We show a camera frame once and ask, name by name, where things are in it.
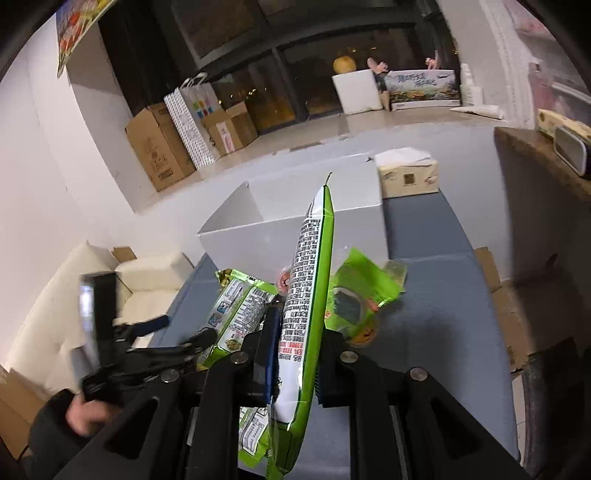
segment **black sleeve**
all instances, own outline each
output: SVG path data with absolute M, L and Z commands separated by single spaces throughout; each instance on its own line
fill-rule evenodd
M 29 432 L 33 457 L 25 470 L 31 480 L 51 480 L 88 443 L 67 424 L 66 411 L 74 398 L 62 390 L 49 399 L 37 414 Z
M 12 457 L 2 437 L 0 437 L 0 478 L 2 480 L 27 480 L 25 472 Z

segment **tissue box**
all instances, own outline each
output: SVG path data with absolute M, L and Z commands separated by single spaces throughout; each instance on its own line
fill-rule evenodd
M 379 153 L 374 160 L 384 199 L 439 191 L 439 164 L 429 153 L 399 148 Z

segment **table surface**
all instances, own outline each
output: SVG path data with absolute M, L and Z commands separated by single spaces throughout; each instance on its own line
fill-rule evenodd
M 537 161 L 579 200 L 591 202 L 591 180 L 579 177 L 556 154 L 552 140 L 540 132 L 525 128 L 495 127 L 495 142 L 521 154 L 522 158 Z
M 421 366 L 518 457 L 509 360 L 482 271 L 441 193 L 384 200 L 390 258 L 408 265 L 406 292 L 362 350 L 398 371 Z M 175 345 L 205 324 L 219 285 L 205 256 L 151 345 Z M 349 478 L 349 413 L 316 399 L 289 478 Z M 254 470 L 264 475 L 265 462 Z

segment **white gift bag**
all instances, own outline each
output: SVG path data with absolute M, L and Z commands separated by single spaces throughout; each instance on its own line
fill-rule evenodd
M 185 80 L 181 88 L 186 89 L 191 80 Z M 207 128 L 201 123 L 197 112 L 189 108 L 181 89 L 177 88 L 173 93 L 165 96 L 164 103 L 166 103 L 174 126 L 177 128 L 195 168 L 199 169 L 220 158 Z
M 204 83 L 206 77 L 207 73 L 201 72 L 195 78 L 185 80 L 180 88 L 194 118 L 205 118 L 221 108 L 211 83 Z

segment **white storage box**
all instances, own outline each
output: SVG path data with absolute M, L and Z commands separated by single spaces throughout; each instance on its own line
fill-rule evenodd
M 354 115 L 383 108 L 371 70 L 333 75 L 333 83 L 345 114 Z
M 357 247 L 377 265 L 388 260 L 378 169 L 373 161 L 325 161 L 242 183 L 198 233 L 218 268 L 275 283 L 291 265 L 302 221 L 329 180 L 335 211 L 332 267 Z

